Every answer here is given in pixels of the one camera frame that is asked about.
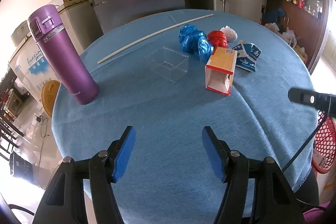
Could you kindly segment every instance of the thermos label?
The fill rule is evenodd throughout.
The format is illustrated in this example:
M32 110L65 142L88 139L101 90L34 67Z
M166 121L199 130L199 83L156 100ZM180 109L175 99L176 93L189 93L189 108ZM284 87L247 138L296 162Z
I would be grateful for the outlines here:
M52 39L55 35L57 35L61 30L63 30L65 27L64 25L60 25L57 28L53 29L53 31L48 34L45 38L43 38L44 43L48 42L48 40Z

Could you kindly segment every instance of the tiled floor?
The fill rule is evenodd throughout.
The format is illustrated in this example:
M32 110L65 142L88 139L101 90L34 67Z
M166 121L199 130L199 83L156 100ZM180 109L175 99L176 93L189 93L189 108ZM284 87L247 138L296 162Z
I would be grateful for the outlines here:
M311 79L316 91L336 94L336 73L323 58L321 58L317 64ZM24 138L20 138L20 148L16 149L16 151L21 153L24 159L33 164L34 184L11 177L9 175L8 163L0 159L0 192L3 194L7 203L20 205L33 212L36 211L38 203L44 193L42 188L46 187L52 173L58 167L62 159L51 131L51 119L48 121L45 120L46 124L42 126L35 120L35 115L39 116L42 113L42 106L31 98L26 102L19 118L15 120L15 125L26 134ZM43 142L41 135L43 136L45 132L48 136L44 138L40 169L39 172L37 172ZM329 187L323 192L322 190L325 185L332 183L333 177L334 173L332 173L332 176L330 173L318 176L322 202L330 198L332 187ZM87 195L85 195L85 202L89 224L95 224L92 201ZM32 222L32 217L27 213L18 210L14 210L14 212L22 223Z

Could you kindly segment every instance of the clear plastic container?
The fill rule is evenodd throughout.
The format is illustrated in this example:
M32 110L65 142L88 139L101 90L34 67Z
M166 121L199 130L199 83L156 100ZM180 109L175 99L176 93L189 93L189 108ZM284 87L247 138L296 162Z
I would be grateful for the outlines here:
M146 56L146 61L151 71L176 82L188 71L189 55L162 47Z

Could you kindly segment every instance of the blue tablecloth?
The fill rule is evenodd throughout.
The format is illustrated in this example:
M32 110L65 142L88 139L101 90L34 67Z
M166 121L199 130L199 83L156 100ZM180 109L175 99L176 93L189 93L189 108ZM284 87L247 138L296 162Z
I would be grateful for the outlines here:
M236 68L230 96L205 88L204 65L194 56L176 83L151 72L144 57L167 46L180 50L181 27L140 42L98 65L97 61L141 37L165 27L214 13L193 22L205 33L230 26L238 40L255 43L262 53L256 72ZM261 25L226 13L176 10L148 16L100 37L82 54L100 87L98 97L79 105L61 86L52 129L63 156L92 157L119 139L127 125L137 139L125 176L112 185L127 224L212 223L226 185L215 177L204 151L206 125L231 149L262 160L272 156L284 166L317 123L317 112L290 103L292 86L312 89L309 73L296 53ZM296 191L311 163L308 145L285 175ZM245 215L251 211L253 180ZM89 193L89 183L85 182Z

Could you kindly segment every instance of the window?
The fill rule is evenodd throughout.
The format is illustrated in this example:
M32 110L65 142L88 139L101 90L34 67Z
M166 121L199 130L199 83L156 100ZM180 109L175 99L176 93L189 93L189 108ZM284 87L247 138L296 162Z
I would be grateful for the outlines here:
M336 1L333 0L333 6L331 9L331 13L328 18L330 31L334 36L336 36Z

